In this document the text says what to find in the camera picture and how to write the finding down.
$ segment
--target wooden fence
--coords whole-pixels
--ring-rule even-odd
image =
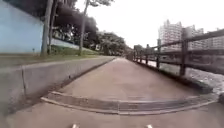
[[[160,68],[161,63],[180,66],[180,76],[185,75],[186,68],[193,68],[224,75],[224,64],[221,64],[221,61],[224,60],[224,47],[189,49],[189,43],[198,43],[201,41],[200,43],[205,45],[205,40],[222,36],[224,36],[224,29],[162,45],[161,41],[158,40],[158,46],[151,47],[150,49],[134,51],[134,53],[129,55],[129,58],[141,63],[145,60],[146,64],[148,64],[148,61],[155,61],[156,68],[158,69]]]

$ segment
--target sky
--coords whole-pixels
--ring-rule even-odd
[[[109,7],[89,7],[88,15],[100,31],[114,32],[133,48],[155,46],[158,29],[167,19],[205,32],[224,28],[223,5],[223,0],[115,0]],[[76,7],[82,11],[84,0],[78,0]]]

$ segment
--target grass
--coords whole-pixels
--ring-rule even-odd
[[[42,58],[39,54],[0,54],[0,68],[19,66],[40,62],[63,61],[72,59],[95,58],[98,52],[83,50],[83,56],[78,56],[78,50],[52,45],[51,55]]]
[[[78,55],[78,52],[79,52],[78,49],[61,47],[61,46],[56,46],[56,45],[51,46],[51,54],[52,55]],[[83,55],[98,55],[99,53],[96,51],[93,51],[93,50],[83,49],[82,54]]]
[[[64,61],[64,60],[73,60],[73,59],[84,59],[84,58],[96,58],[98,55],[51,55],[45,58],[42,58],[37,55],[22,55],[22,56],[0,56],[0,68],[4,67],[12,67],[12,66],[20,66],[27,65],[33,63],[41,63],[41,62],[51,62],[51,61]]]

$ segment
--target paved path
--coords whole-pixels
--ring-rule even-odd
[[[192,89],[126,59],[76,79],[60,92],[103,100],[170,100],[197,95]]]
[[[125,59],[116,59],[60,90],[74,96],[120,100],[164,100],[196,95],[193,90]],[[45,102],[7,117],[10,128],[223,128],[224,107],[160,115],[121,116],[80,111]]]
[[[10,115],[10,128],[223,128],[224,107],[211,104],[195,110],[147,116],[105,115],[39,103]]]

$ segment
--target apartment building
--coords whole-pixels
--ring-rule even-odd
[[[169,20],[164,22],[164,25],[159,28],[159,39],[161,44],[171,43],[182,39],[182,25],[181,22],[171,24]],[[161,50],[171,51],[180,49],[180,45],[171,45]]]
[[[204,30],[202,28],[196,30],[194,25],[182,29],[182,39],[187,39],[202,34],[204,34]],[[188,43],[189,50],[203,49],[205,46],[206,43],[203,40]]]
[[[161,40],[161,44],[172,43],[174,41],[191,38],[194,36],[198,36],[204,33],[203,29],[195,29],[195,26],[182,27],[181,22],[177,24],[171,24],[169,20],[164,22],[164,25],[159,28],[159,39]],[[204,41],[195,41],[189,42],[188,48],[193,49],[202,49],[205,46]],[[180,44],[171,45],[169,47],[163,48],[163,51],[174,51],[180,50]]]

